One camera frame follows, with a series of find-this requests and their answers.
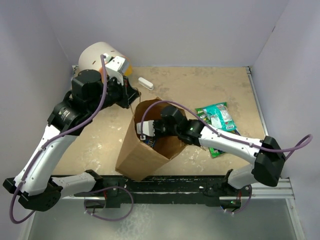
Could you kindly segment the blue M&M's packet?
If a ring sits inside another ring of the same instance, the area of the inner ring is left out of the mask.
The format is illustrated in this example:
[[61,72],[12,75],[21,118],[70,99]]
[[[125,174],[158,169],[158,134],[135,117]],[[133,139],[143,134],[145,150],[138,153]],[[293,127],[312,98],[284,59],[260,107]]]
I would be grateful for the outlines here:
[[146,136],[145,140],[143,140],[143,142],[149,146],[150,148],[154,148],[156,142],[157,142],[157,138],[154,136]]

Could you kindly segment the green yellow candy bag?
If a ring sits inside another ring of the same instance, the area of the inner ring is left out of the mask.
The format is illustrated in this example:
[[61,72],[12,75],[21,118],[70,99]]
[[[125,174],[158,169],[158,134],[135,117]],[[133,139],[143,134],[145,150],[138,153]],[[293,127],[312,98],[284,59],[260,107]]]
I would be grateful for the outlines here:
[[200,117],[207,124],[211,124],[211,119],[206,115],[203,110],[198,111],[197,116]]

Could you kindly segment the brown paper bag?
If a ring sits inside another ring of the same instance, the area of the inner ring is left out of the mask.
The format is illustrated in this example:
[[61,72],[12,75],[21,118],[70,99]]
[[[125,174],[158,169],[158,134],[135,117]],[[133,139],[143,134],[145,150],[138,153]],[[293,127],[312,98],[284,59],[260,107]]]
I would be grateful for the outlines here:
[[156,96],[142,100],[133,108],[133,115],[115,164],[118,173],[138,182],[153,175],[188,147],[176,136],[148,137],[151,143],[147,143],[137,134],[137,123],[142,120],[147,108],[161,100]]

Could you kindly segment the teal snack packet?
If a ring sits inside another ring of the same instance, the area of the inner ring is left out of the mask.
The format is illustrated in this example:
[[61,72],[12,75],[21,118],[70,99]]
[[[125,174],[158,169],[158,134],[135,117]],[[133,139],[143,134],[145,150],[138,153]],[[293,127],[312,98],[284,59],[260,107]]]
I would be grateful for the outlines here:
[[210,118],[213,127],[225,132],[235,131],[237,129],[237,126],[228,111],[226,102],[212,104],[203,107],[202,110]]

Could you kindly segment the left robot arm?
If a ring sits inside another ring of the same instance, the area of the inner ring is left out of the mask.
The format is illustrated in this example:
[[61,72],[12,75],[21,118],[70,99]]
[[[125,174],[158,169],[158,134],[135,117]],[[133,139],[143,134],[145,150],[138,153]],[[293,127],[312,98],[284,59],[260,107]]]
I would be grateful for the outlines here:
[[94,112],[114,104],[129,109],[140,97],[128,77],[123,77],[123,83],[114,76],[106,79],[107,87],[104,87],[100,72],[80,71],[71,80],[71,90],[51,112],[42,139],[27,165],[16,177],[4,180],[3,187],[19,198],[25,209],[45,212],[60,198],[80,193],[98,196],[103,191],[104,179],[94,170],[67,177],[53,177],[52,173],[65,151],[93,121]]

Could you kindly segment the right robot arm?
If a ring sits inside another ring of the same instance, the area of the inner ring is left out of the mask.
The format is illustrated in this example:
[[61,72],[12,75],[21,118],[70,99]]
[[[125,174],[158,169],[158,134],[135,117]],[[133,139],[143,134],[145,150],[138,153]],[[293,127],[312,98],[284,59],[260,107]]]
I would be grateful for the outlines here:
[[254,183],[268,187],[278,185],[285,155],[273,137],[261,140],[222,131],[199,119],[187,119],[173,105],[165,107],[152,126],[157,138],[175,136],[187,145],[218,149],[247,161],[246,166],[231,169],[225,175],[222,190],[228,196]]

